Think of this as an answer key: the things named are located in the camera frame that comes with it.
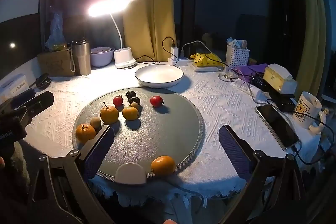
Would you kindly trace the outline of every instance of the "white plastic basket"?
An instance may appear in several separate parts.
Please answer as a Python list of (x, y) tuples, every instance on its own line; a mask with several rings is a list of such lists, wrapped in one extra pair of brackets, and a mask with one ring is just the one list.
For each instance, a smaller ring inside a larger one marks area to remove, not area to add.
[(249, 61), (250, 50), (241, 48), (232, 48), (227, 45), (225, 63), (230, 66), (246, 66)]

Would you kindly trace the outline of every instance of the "gray placemat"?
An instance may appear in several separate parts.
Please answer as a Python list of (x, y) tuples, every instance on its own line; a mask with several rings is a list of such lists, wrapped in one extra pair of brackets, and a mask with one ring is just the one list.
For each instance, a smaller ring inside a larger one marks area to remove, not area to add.
[[(90, 123), (100, 110), (113, 105), (112, 100), (122, 95), (124, 106), (128, 106), (126, 92), (133, 90), (141, 100), (140, 117), (126, 121), (119, 108), (119, 120), (111, 126), (115, 129), (115, 140), (97, 172), (103, 178), (114, 180), (117, 168), (126, 162), (136, 162), (151, 172), (151, 163), (162, 155), (171, 156), (176, 165), (175, 172), (183, 170), (194, 159), (204, 140), (204, 121), (192, 102), (166, 89), (129, 88), (105, 94), (89, 103), (78, 115), (73, 127), (73, 147), (80, 149), (75, 131), (79, 124)], [(164, 105), (153, 108), (150, 97), (160, 95)]]

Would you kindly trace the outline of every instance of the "phone screen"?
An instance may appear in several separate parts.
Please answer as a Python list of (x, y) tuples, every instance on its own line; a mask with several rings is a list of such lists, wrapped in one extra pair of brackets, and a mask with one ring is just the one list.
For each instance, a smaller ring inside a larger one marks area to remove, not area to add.
[(273, 129), (285, 148), (289, 148), (299, 141), (299, 137), (272, 105), (258, 106), (256, 109)]

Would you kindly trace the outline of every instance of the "white mug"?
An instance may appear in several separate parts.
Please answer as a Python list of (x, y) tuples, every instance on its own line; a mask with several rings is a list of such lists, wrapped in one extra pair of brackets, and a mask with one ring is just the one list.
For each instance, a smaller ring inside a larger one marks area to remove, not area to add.
[[(326, 123), (326, 115), (322, 109), (321, 102), (309, 92), (302, 92), (296, 107), (294, 109), (295, 112), (307, 114), (309, 116), (312, 116), (314, 118), (317, 118), (317, 116), (320, 116), (320, 121), (323, 123)], [(301, 127), (309, 129), (314, 134), (320, 135), (321, 131), (324, 128), (324, 125), (320, 123), (319, 126), (315, 125), (315, 120), (312, 118), (309, 118), (304, 115), (300, 115), (298, 113), (293, 113), (294, 121), (297, 122)]]

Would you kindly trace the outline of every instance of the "yellow snack bag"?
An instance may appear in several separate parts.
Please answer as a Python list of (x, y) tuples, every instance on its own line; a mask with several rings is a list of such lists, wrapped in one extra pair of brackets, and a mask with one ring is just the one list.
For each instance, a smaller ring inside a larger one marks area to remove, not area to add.
[(196, 64), (196, 66), (198, 66), (198, 67), (223, 66), (223, 64), (220, 63), (222, 60), (217, 55), (215, 55), (213, 53), (193, 54), (193, 55), (190, 56), (190, 58), (194, 59), (194, 62)]

